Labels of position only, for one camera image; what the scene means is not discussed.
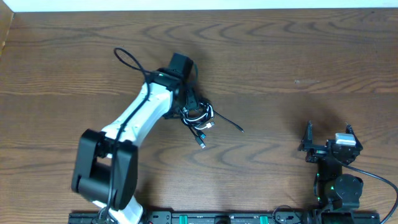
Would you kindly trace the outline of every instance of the wood plank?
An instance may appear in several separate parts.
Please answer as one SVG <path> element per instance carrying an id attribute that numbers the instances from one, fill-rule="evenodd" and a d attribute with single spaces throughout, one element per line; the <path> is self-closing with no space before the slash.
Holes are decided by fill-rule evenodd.
<path id="1" fill-rule="evenodd" d="M 17 14 L 0 64 L 0 219 L 66 223 L 72 210 L 96 210 L 70 190 L 78 139 L 142 85 L 117 45 L 147 69 L 173 52 L 192 57 L 199 91 L 245 129 L 216 118 L 200 149 L 179 121 L 158 121 L 140 150 L 143 204 L 315 205 L 316 165 L 297 151 L 309 119 L 320 144 L 351 123 L 364 145 L 353 165 L 398 184 L 397 31 L 397 9 Z M 387 214 L 393 190 L 358 176 L 361 209 Z"/>
<path id="2" fill-rule="evenodd" d="M 0 1 L 0 58 L 1 52 L 6 45 L 6 39 L 11 26 L 12 17 L 14 13 L 7 7 L 7 5 Z"/>

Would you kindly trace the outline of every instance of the wood grain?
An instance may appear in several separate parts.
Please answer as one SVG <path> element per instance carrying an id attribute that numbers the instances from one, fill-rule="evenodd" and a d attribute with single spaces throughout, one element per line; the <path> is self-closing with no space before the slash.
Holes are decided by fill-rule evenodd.
<path id="1" fill-rule="evenodd" d="M 9 28 L 11 26 L 13 16 L 14 13 L 1 0 L 0 1 L 0 58 L 1 58 L 1 51 L 6 44 L 6 39 Z"/>
<path id="2" fill-rule="evenodd" d="M 158 121 L 140 150 L 145 205 L 316 204 L 316 165 L 297 151 L 308 120 L 320 144 L 352 124 L 364 145 L 353 165 L 398 184 L 397 9 L 20 13 L 0 63 L 2 223 L 96 210 L 70 190 L 78 139 L 112 122 L 142 85 L 115 46 L 149 70 L 188 55 L 198 90 L 245 129 L 216 118 L 200 149 L 179 121 Z M 358 176 L 361 209 L 386 215 L 394 191 Z"/>

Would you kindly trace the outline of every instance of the silver metal part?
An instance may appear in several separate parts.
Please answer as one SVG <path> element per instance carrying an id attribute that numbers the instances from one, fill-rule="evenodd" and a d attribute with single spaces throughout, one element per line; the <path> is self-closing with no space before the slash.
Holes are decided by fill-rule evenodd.
<path id="1" fill-rule="evenodd" d="M 336 144 L 343 146 L 355 146 L 355 137 L 352 134 L 336 133 Z"/>

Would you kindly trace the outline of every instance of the white wall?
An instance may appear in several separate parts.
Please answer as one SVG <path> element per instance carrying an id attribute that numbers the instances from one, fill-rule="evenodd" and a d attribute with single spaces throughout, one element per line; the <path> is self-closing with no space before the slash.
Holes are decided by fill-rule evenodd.
<path id="1" fill-rule="evenodd" d="M 398 0 L 3 0 L 14 12 L 398 7 Z"/>

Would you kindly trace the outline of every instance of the white backdrop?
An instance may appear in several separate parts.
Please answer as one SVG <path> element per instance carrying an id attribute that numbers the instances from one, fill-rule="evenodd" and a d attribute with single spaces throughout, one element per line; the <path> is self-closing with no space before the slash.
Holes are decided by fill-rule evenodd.
<path id="1" fill-rule="evenodd" d="M 398 0 L 3 0 L 14 12 L 398 7 Z"/>

